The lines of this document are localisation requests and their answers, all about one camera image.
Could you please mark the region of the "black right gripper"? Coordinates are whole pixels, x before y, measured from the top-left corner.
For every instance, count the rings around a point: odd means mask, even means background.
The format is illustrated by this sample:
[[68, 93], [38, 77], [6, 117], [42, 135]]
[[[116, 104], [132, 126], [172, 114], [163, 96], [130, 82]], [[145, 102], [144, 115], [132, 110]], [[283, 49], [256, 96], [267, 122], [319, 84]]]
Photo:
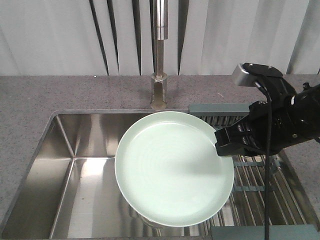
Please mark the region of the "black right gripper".
[[249, 115], [239, 122], [217, 130], [216, 152], [221, 157], [271, 155], [298, 143], [296, 127], [289, 114], [289, 99], [296, 90], [281, 76], [255, 76], [243, 84], [256, 87], [267, 98], [266, 103], [254, 102], [249, 106]]

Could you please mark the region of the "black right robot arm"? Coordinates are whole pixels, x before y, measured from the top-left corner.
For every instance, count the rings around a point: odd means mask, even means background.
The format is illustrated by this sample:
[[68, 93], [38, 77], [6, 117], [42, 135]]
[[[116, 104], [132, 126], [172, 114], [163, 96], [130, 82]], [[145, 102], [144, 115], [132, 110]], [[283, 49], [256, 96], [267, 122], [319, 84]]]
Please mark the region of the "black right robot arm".
[[219, 156], [275, 155], [282, 149], [320, 136], [320, 86], [296, 90], [284, 79], [260, 77], [269, 100], [256, 101], [249, 114], [215, 132]]

